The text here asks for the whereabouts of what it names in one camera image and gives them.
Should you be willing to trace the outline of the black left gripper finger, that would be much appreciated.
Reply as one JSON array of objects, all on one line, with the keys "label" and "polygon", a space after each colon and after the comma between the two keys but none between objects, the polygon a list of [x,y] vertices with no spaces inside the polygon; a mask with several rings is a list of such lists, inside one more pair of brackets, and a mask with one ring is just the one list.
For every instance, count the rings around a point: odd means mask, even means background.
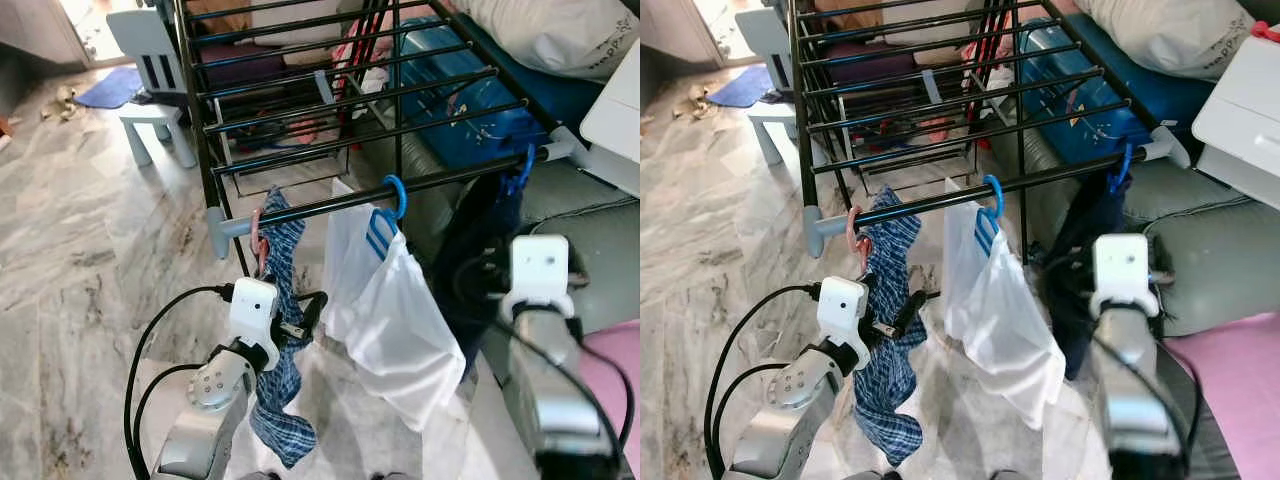
[{"label": "black left gripper finger", "polygon": [[314,330],[320,323],[324,308],[328,303],[328,294],[324,291],[314,291],[300,297],[302,317],[300,320],[300,338],[312,339]]},{"label": "black left gripper finger", "polygon": [[925,291],[914,291],[910,293],[893,320],[893,339],[899,339],[905,335],[910,325],[913,325],[916,320],[920,307],[923,307],[927,301],[928,293]]}]

